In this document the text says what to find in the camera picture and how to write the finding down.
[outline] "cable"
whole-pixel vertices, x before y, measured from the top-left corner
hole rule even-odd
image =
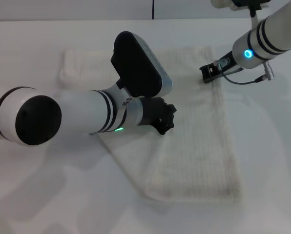
[[[261,82],[261,81],[264,81],[264,80],[267,79],[266,75],[262,75],[259,78],[255,79],[253,81],[249,81],[249,82],[239,83],[239,82],[232,81],[223,72],[223,67],[227,66],[229,63],[230,63],[230,59],[229,58],[223,58],[223,59],[214,61],[214,65],[217,67],[218,71],[222,74],[222,76],[226,80],[228,80],[232,84],[238,84],[238,85],[254,84],[254,83],[258,83],[258,82]],[[227,75],[234,74],[234,73],[237,73],[237,72],[240,72],[240,71],[243,71],[242,67],[240,67],[240,68],[238,68],[238,69],[236,69],[236,70],[234,70],[232,72],[227,73]]]
[[[246,85],[246,84],[254,84],[254,83],[259,83],[261,81],[264,81],[266,80],[266,76],[265,75],[262,75],[260,76],[259,78],[253,80],[253,81],[249,81],[249,82],[244,82],[244,83],[239,83],[239,82],[235,82],[235,81],[232,81],[231,79],[229,79],[223,72],[221,72],[221,74],[223,75],[223,77],[228,80],[230,83],[232,84],[239,84],[239,85]]]
[[[235,82],[235,81],[232,81],[231,79],[229,79],[223,72],[222,72],[222,75],[223,77],[228,80],[230,83],[233,83],[233,84],[239,84],[239,85],[246,85],[246,84],[253,84],[253,83],[256,83],[254,80],[253,81],[249,81],[249,82],[244,82],[244,83],[239,83],[239,82]]]

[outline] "black end cap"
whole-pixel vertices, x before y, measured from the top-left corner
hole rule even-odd
[[[174,127],[174,105],[168,105],[163,98],[141,98],[143,116],[138,125],[152,125],[161,135]]]
[[[162,78],[133,33],[116,37],[111,63],[121,78],[119,88],[126,87],[133,97],[154,97],[160,92]]]
[[[20,108],[15,129],[25,144],[40,145],[58,132],[61,119],[61,109],[55,100],[47,96],[35,96]]]
[[[233,4],[237,7],[248,6],[253,8],[254,11],[261,10],[261,4],[270,2],[270,0],[232,0]]]
[[[213,63],[200,67],[200,70],[205,84],[215,80],[215,77],[219,74],[217,67]]]

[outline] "cable connector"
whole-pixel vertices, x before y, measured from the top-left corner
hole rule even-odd
[[[223,70],[223,68],[226,67],[229,63],[230,63],[230,59],[229,58],[223,58],[223,59],[220,59],[220,60],[215,60],[213,64],[221,72]]]
[[[266,75],[260,76],[259,78],[255,79],[254,82],[259,83],[259,82],[264,81],[264,80],[267,80]]]
[[[273,71],[272,71],[272,68],[271,68],[269,62],[268,61],[263,62],[263,66],[264,66],[266,78],[268,80],[274,79],[274,74],[273,74]]]

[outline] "black cable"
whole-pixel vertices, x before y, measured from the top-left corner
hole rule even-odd
[[[226,80],[228,80],[230,83],[233,83],[233,84],[246,85],[246,84],[257,83],[255,80],[249,81],[249,82],[244,82],[244,83],[239,83],[239,82],[235,82],[235,81],[232,81],[231,79],[229,79],[223,72],[222,72],[222,75]]]
[[[152,0],[152,19],[154,19],[154,5],[155,5],[155,2],[154,0]]]

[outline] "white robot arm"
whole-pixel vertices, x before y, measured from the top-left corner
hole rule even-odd
[[[239,7],[247,5],[251,17],[256,17],[259,5],[269,0],[230,0]],[[264,65],[265,79],[273,79],[273,72],[268,61],[291,49],[291,1],[270,15],[250,31],[241,36],[233,45],[232,51],[215,63],[200,68],[205,83],[222,77],[225,71],[235,65],[251,69]]]
[[[102,133],[152,125],[163,135],[173,128],[176,109],[161,98],[172,81],[146,42],[120,33],[111,62],[120,79],[106,90],[64,91],[54,100],[30,87],[0,88],[0,137],[39,145],[59,130]]]

